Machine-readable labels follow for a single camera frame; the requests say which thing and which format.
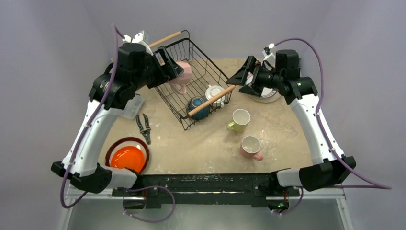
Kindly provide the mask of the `white cup with handle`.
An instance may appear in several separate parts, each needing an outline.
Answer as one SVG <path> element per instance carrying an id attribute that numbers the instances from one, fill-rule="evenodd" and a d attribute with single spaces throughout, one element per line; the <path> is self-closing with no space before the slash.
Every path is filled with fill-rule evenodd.
<path id="1" fill-rule="evenodd" d="M 208 85 L 208 88 L 205 91 L 205 97 L 207 100 L 214 98 L 216 95 L 221 93 L 224 90 L 223 87 L 219 85 Z M 224 108 L 225 106 L 225 99 L 226 96 L 219 98 L 218 100 L 214 101 L 211 106 L 212 107 L 221 107 Z"/>

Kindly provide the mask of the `yellow-green mug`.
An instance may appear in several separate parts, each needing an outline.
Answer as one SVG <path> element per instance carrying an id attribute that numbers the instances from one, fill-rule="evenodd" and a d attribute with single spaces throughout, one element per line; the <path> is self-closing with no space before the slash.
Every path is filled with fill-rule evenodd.
<path id="1" fill-rule="evenodd" d="M 235 132 L 244 132 L 251 120 L 250 113 L 245 109 L 236 109 L 232 114 L 232 122 L 227 129 Z"/>

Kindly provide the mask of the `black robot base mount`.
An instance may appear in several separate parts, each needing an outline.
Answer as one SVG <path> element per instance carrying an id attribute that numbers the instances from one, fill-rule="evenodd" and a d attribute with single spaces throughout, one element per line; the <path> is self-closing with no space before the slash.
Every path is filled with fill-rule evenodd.
<path id="1" fill-rule="evenodd" d="M 286 210 L 288 198 L 298 197 L 293 187 L 278 184 L 276 174 L 158 174 L 141 175 L 130 191 L 115 188 L 113 196 L 141 199 L 145 208 L 163 204 L 250 205 Z"/>

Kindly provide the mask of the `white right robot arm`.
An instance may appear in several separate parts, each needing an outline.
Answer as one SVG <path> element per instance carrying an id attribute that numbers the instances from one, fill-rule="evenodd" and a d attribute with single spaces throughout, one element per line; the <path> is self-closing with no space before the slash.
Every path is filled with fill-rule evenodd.
<path id="1" fill-rule="evenodd" d="M 345 156 L 334 141 L 321 109 L 318 92 L 310 77 L 300 76 L 299 55 L 295 50 L 276 52 L 275 67 L 267 69 L 254 56 L 248 56 L 243 66 L 227 80 L 240 85 L 240 93 L 261 96 L 264 88 L 274 88 L 285 98 L 296 115 L 310 149 L 312 166 L 285 169 L 272 173 L 269 189 L 280 195 L 287 187 L 302 187 L 307 191 L 341 184 L 354 169 L 356 161 Z"/>

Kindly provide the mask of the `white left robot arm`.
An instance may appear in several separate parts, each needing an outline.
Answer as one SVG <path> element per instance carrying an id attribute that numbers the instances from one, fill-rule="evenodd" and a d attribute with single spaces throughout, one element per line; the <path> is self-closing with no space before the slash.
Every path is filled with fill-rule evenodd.
<path id="1" fill-rule="evenodd" d="M 137 179 L 135 170 L 100 165 L 100 151 L 112 125 L 136 91 L 144 86 L 151 89 L 164 84 L 179 76 L 183 69 L 164 46 L 149 53 L 145 45 L 124 43 L 118 48 L 117 60 L 117 67 L 109 64 L 94 80 L 75 142 L 62 161 L 52 164 L 51 171 L 60 177 L 67 175 L 73 186 L 86 192 L 97 194 L 118 187 L 137 196 L 143 183 Z"/>

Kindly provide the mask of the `light pink mug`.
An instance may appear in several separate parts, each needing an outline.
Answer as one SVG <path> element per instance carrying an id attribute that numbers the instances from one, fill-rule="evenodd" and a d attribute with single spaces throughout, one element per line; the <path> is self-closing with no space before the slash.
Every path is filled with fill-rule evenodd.
<path id="1" fill-rule="evenodd" d="M 168 81 L 168 84 L 176 94 L 186 94 L 186 84 L 189 83 L 193 77 L 192 68 L 187 62 L 176 63 L 183 68 L 183 73 L 181 73 L 177 78 Z"/>

